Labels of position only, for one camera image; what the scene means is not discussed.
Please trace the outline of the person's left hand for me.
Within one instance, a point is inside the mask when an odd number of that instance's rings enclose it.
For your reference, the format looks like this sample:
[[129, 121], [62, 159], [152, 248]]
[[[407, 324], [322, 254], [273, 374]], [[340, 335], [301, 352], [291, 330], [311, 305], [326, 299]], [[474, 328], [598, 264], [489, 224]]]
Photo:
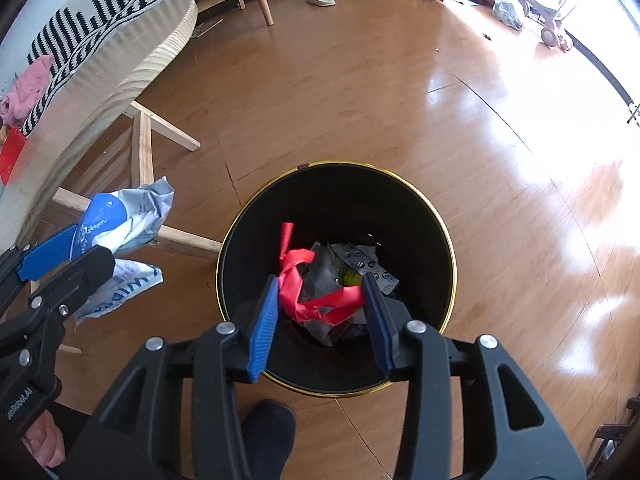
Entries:
[[54, 468], [65, 460], [62, 431], [49, 411], [44, 411], [27, 429], [22, 442], [40, 466]]

